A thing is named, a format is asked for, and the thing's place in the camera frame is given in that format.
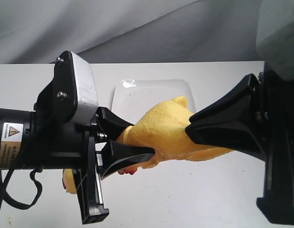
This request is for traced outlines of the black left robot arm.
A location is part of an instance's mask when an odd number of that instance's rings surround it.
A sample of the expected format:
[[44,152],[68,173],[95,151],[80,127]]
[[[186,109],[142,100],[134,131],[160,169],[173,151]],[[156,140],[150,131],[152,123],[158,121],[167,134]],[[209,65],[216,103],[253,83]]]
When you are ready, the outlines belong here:
[[152,148],[118,142],[129,126],[106,107],[99,107],[87,124],[59,123],[41,112],[0,108],[0,171],[30,170],[36,203],[42,185],[35,175],[46,169],[70,169],[82,223],[101,222],[109,215],[101,181],[155,155]]

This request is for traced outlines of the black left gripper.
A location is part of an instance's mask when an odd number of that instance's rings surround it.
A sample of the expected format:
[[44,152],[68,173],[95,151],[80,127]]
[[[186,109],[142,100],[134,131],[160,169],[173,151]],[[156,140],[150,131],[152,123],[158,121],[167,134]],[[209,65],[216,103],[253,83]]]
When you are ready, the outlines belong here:
[[[67,193],[77,196],[83,224],[102,222],[109,210],[104,206],[101,179],[128,166],[149,161],[155,150],[116,142],[132,123],[115,115],[107,107],[98,107],[96,115],[84,125],[50,121],[37,127],[30,148],[30,165],[47,170],[62,169]],[[97,161],[95,144],[109,140]]]

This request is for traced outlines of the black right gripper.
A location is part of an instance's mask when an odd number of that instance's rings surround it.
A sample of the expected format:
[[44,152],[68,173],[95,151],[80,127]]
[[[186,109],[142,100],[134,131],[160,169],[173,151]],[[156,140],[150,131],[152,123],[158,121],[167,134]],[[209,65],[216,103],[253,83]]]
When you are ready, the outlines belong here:
[[196,144],[224,147],[265,162],[263,196],[256,205],[270,223],[294,224],[294,80],[263,74],[262,85],[248,74],[226,95],[189,118],[186,134]]

